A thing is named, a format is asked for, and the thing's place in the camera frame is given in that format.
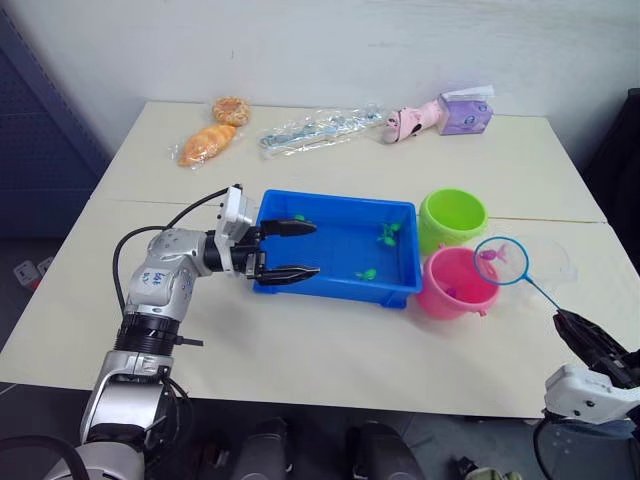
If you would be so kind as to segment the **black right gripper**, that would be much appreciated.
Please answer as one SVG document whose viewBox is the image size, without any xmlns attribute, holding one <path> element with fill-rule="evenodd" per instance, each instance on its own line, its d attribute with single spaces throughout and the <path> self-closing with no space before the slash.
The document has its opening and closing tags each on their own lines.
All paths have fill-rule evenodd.
<svg viewBox="0 0 640 480">
<path fill-rule="evenodd" d="M 553 321 L 569 349 L 591 371 L 606 375 L 614 387 L 639 387 L 638 350 L 625 353 L 625 348 L 604 329 L 577 313 L 559 309 Z"/>
</svg>

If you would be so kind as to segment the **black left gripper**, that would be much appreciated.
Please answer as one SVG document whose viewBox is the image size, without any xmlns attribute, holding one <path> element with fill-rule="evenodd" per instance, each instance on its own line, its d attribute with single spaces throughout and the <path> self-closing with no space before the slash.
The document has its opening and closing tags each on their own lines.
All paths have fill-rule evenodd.
<svg viewBox="0 0 640 480">
<path fill-rule="evenodd" d="M 290 285 L 312 278 L 320 272 L 317 267 L 301 265 L 266 269 L 266 253 L 261 242 L 268 236 L 292 237 L 314 233 L 315 224 L 298 219 L 263 220 L 252 226 L 230 248 L 233 269 L 262 286 Z"/>
</svg>

